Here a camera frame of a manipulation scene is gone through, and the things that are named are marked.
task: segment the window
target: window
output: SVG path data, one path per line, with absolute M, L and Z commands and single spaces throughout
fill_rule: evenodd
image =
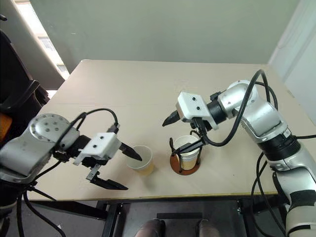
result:
M 31 28 L 32 32 L 41 42 L 44 51 L 46 52 L 50 60 L 55 64 L 56 69 L 59 71 L 59 73 L 66 80 L 69 76 L 69 72 L 64 62 L 60 58 L 57 50 L 55 49 L 53 43 L 50 41 L 30 1 L 15 0 L 15 3 L 23 19 L 26 21 L 28 26 Z

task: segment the table top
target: table top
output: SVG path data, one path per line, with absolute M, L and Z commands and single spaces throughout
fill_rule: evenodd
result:
M 209 95 L 226 89 L 236 80 L 250 80 L 258 69 L 266 72 L 269 85 L 277 95 L 279 111 L 292 133 L 315 134 L 316 127 L 268 65 L 82 60 L 40 113 L 56 113 L 71 121 L 81 112 L 110 108 L 120 123 L 118 138 L 130 146 L 150 147 L 155 169 L 149 176 L 140 176 L 126 166 L 125 156 L 118 151 L 100 169 L 99 177 L 117 181 L 127 186 L 127 191 L 106 190 L 89 183 L 85 179 L 89 169 L 73 165 L 73 159 L 38 179 L 37 188 L 57 200 L 250 194 L 261 151 L 241 126 L 226 146 L 205 146 L 199 170 L 182 176 L 170 167 L 168 141 L 170 137 L 176 139 L 189 134 L 191 127 L 180 121 L 166 127 L 161 125 L 175 110 L 181 91 L 200 94 L 208 103 Z M 264 97 L 263 88 L 259 91 Z M 87 117 L 80 133 L 93 137 L 97 132 L 106 131 L 112 123 L 110 114 L 97 112 Z M 223 122 L 208 135 L 213 141 L 223 141 L 233 123 L 234 119 Z M 316 158 L 315 141 L 302 142 Z M 56 159 L 51 158 L 45 168 L 54 163 Z M 268 168 L 262 174 L 262 185 L 266 193 L 276 193 Z M 33 200 L 46 199 L 34 192 L 29 196 Z

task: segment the gray wall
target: gray wall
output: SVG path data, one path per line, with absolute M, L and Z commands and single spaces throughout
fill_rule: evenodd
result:
M 82 59 L 267 63 L 297 0 L 31 0 L 69 72 Z
M 0 28 L 10 38 L 32 78 L 47 90 L 57 89 L 64 79 L 20 16 L 15 4 L 11 0 L 1 0 L 0 12 L 8 18 L 0 22 Z

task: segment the paper cup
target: paper cup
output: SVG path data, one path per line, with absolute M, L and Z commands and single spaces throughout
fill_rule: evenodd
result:
M 185 135 L 182 137 L 177 138 L 177 140 L 173 143 L 173 147 L 175 149 L 187 144 L 187 143 L 194 143 L 198 141 L 198 138 L 192 136 L 192 135 Z M 188 152 L 188 153 L 182 153 L 181 154 L 181 166 L 185 170 L 192 169 L 196 162 L 197 157 L 199 153 L 199 148 L 195 149 L 194 151 Z
M 142 175 L 151 174 L 154 170 L 152 150 L 146 146 L 135 146 L 133 149 L 140 155 L 142 161 L 126 157 L 126 165 Z

